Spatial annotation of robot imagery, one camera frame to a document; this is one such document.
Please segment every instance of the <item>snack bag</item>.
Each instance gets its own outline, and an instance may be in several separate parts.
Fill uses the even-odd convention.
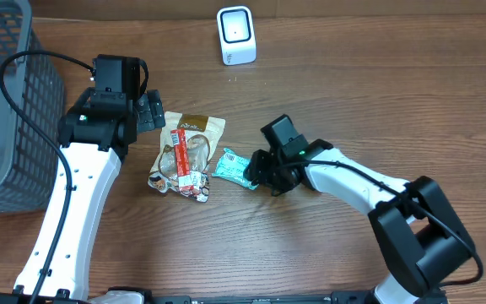
[[[209,197],[209,161],[224,132],[225,120],[167,111],[160,132],[161,151],[149,172],[148,185],[205,203]]]

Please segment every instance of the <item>wire mesh basket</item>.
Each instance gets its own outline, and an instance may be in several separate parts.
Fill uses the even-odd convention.
[[[42,48],[31,21],[26,0],[0,0],[0,64],[15,52]],[[57,141],[65,89],[49,58],[17,59],[8,67],[5,84],[21,109]],[[0,90],[0,212],[45,208],[56,168],[56,154],[17,117]]]

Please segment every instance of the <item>wooden table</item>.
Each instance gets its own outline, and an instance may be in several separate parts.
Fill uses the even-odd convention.
[[[214,20],[35,24],[48,50],[89,61],[141,57],[165,110],[226,119],[212,169],[230,147],[250,156],[259,128],[289,114],[389,176],[432,176],[486,267],[486,15],[256,20],[258,59],[225,67]],[[70,105],[89,75],[55,61]],[[280,198],[220,179],[206,204],[149,188],[159,132],[130,147],[94,245],[90,295],[113,285],[155,295],[243,296],[369,289],[387,273],[368,220],[303,187]],[[0,291],[10,291],[43,212],[0,214]],[[470,262],[452,277],[475,273]],[[486,273],[448,288],[486,302]]]

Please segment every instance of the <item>teal snack wrapper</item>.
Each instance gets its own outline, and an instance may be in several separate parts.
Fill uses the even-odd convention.
[[[238,156],[231,149],[224,148],[224,155],[217,164],[213,177],[220,177],[231,182],[235,182],[243,187],[254,190],[258,185],[252,185],[251,181],[243,177],[243,171],[251,160]]]

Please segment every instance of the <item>candy bar wrapper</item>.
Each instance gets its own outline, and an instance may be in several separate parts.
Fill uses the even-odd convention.
[[[224,155],[217,163],[217,169],[215,169],[213,177],[221,177],[223,179],[235,182],[243,187],[254,190],[258,185],[252,185],[252,182],[247,180],[243,173],[245,168],[249,165],[251,160],[246,159],[235,154],[234,151],[228,148],[224,148]]]
[[[205,203],[209,197],[209,161],[224,132],[225,120],[167,111],[160,132],[160,154],[149,172],[148,185],[178,192]]]

